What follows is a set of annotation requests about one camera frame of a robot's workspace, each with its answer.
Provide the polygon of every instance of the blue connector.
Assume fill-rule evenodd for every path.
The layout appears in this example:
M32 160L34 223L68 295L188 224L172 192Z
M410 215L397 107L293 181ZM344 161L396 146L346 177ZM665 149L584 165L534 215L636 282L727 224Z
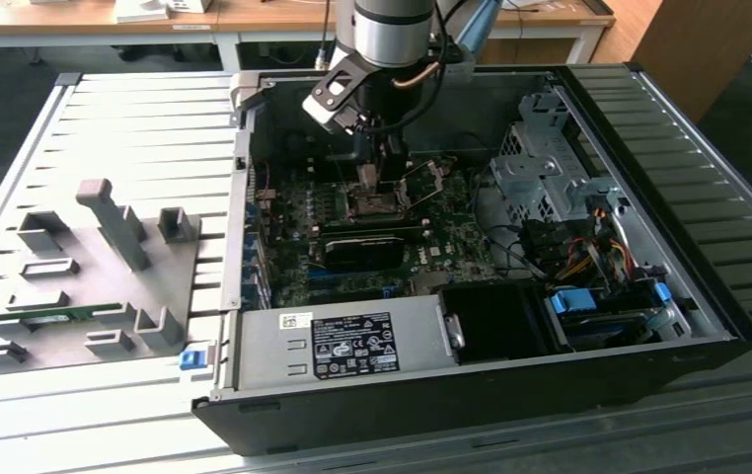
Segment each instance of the blue connector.
M178 356L178 369L192 370L194 368L208 367L208 352L185 351Z
M557 314L597 309L597 303L594 303L594 298L586 288L561 289L550 297L550 304L554 306Z
M668 286L664 283L656 283L656 294L660 297L660 299L662 300L662 302L670 301L672 298L674 297L670 294L670 289L668 288Z

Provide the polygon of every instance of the red wire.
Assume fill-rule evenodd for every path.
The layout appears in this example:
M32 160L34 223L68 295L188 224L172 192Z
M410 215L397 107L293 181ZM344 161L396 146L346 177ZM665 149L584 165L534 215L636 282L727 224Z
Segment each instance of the red wire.
M584 238L578 237L572 242L572 245L569 245L569 265L572 264L572 259L574 258L574 246L577 245L578 242L582 242L582 241L584 241Z
M624 249L624 267L626 268L626 275L632 278L633 277L633 257L629 255L629 249L624 247L618 242L609 239L609 242L617 245L621 249Z

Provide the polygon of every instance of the green circuit board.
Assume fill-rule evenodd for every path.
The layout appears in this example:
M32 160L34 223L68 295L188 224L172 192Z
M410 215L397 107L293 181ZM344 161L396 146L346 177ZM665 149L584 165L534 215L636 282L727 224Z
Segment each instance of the green circuit board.
M388 270L333 273L321 264L313 226L348 221L348 184L292 176L277 187L273 203L265 205L273 307L430 294L445 283L500 278L470 209L474 170L452 170L445 157L417 163L428 160L442 174L442 191L404 213L406 220L425 222L425 237L405 246L401 265ZM405 186L416 199L436 191L424 173Z

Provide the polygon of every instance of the motherboard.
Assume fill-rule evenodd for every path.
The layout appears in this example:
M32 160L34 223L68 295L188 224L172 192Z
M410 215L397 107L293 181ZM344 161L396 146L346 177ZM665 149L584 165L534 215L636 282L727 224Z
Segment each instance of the motherboard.
M472 209L477 169L413 157L366 190L334 161L312 162L258 190L273 307L436 292L500 278Z

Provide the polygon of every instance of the blue drive latch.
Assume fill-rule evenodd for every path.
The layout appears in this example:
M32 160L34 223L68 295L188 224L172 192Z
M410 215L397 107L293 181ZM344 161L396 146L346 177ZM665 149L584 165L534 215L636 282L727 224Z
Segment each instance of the blue drive latch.
M553 304L557 314L597 309L597 303L594 303L594 298L586 288L561 289L550 297L550 304Z

